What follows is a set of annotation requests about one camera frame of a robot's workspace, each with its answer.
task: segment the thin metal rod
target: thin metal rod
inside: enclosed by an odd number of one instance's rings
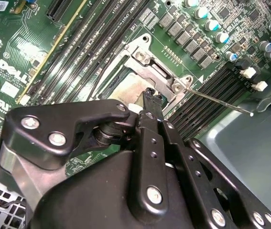
[[[251,117],[254,116],[254,113],[253,113],[253,112],[244,110],[244,109],[239,108],[239,107],[237,107],[237,106],[233,106],[233,105],[231,105],[231,104],[228,104],[228,103],[226,103],[226,102],[224,102],[224,101],[221,101],[221,100],[216,99],[216,98],[214,98],[214,97],[211,97],[211,96],[209,96],[209,95],[203,94],[203,93],[201,93],[201,92],[194,91],[194,90],[192,90],[192,89],[190,89],[190,88],[185,88],[185,90],[187,90],[187,91],[190,92],[190,93],[199,95],[199,96],[201,96],[201,97],[203,97],[203,98],[209,99],[209,100],[211,100],[211,101],[213,101],[213,102],[216,102],[216,103],[218,103],[218,104],[220,104],[220,105],[223,105],[223,106],[225,106],[225,107],[231,108],[231,109],[234,110],[234,111],[238,111],[238,112],[241,112],[241,113],[244,113],[244,114],[248,114],[248,115],[250,115]]]

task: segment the motherboard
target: motherboard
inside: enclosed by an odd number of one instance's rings
[[[269,77],[271,0],[0,1],[0,132],[15,107],[108,98],[128,105],[151,87],[186,140],[226,113],[186,88],[238,104]]]

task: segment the gray metal panel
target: gray metal panel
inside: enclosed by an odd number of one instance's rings
[[[270,95],[268,84],[253,97]],[[253,111],[256,103],[241,106]],[[231,112],[201,141],[271,210],[271,107],[252,118]]]

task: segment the green circuit board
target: green circuit board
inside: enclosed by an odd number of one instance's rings
[[[124,59],[88,95],[115,60],[113,48],[121,52],[126,49],[121,44],[139,37],[150,37],[147,50],[171,76],[191,76],[194,90],[225,66],[227,52],[247,57],[262,79],[271,76],[271,58],[260,50],[262,41],[271,42],[271,0],[201,0],[196,7],[187,7],[184,0],[71,0],[64,12],[55,12],[60,18],[49,16],[58,2],[10,0],[0,12],[0,132],[5,114],[19,106],[120,99],[124,94],[129,97],[122,102],[135,102],[143,87],[154,84],[123,68]],[[208,11],[202,19],[195,17],[198,7]],[[206,30],[208,20],[218,22],[216,30]],[[228,34],[225,43],[216,42],[219,32]],[[140,85],[137,91],[132,90],[135,84]],[[190,96],[183,95],[164,115],[171,117]]]

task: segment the cable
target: cable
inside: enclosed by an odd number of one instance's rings
[[[7,208],[7,207],[9,207],[9,206],[12,205],[12,204],[26,205],[26,202],[25,202],[25,201],[20,201],[20,200],[14,200],[14,201],[11,201],[11,202],[9,202],[9,203],[6,203],[6,204],[1,205],[0,207],[2,207],[2,208]]]

